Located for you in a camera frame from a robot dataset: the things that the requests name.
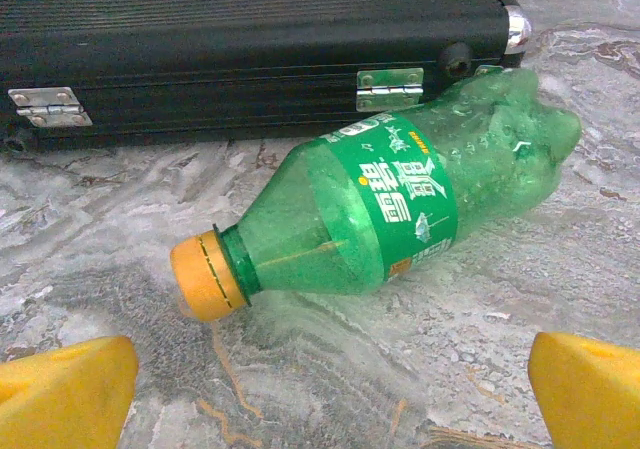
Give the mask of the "green plastic soda bottle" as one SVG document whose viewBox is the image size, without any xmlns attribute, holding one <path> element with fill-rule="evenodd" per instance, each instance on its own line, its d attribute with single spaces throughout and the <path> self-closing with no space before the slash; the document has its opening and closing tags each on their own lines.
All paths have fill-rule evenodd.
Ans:
<svg viewBox="0 0 640 449">
<path fill-rule="evenodd" d="M 265 291 L 365 294 L 536 207 L 582 132 L 538 89 L 531 70 L 486 66 L 294 147 L 237 223 L 172 249 L 182 310 L 212 321 Z"/>
</svg>

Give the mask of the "black ribbed hard case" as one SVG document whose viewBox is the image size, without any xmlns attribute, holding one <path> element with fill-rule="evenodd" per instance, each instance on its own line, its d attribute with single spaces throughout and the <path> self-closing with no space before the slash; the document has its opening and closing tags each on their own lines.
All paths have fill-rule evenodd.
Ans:
<svg viewBox="0 0 640 449">
<path fill-rule="evenodd" d="M 515 68 L 517 0 L 0 0 L 0 148 L 300 137 Z"/>
</svg>

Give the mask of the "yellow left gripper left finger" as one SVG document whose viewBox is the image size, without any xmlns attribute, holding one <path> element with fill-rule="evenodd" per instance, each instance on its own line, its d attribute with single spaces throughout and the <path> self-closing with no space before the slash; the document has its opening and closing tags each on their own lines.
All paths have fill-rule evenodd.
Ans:
<svg viewBox="0 0 640 449">
<path fill-rule="evenodd" d="M 0 449 L 117 449 L 137 373 L 126 336 L 0 363 Z"/>
</svg>

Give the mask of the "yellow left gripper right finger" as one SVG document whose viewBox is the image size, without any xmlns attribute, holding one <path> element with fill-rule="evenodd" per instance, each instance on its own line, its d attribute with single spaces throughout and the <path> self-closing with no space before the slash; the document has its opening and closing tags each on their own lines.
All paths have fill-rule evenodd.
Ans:
<svg viewBox="0 0 640 449">
<path fill-rule="evenodd" d="M 540 332 L 528 377 L 554 449 L 640 449 L 640 350 Z"/>
</svg>

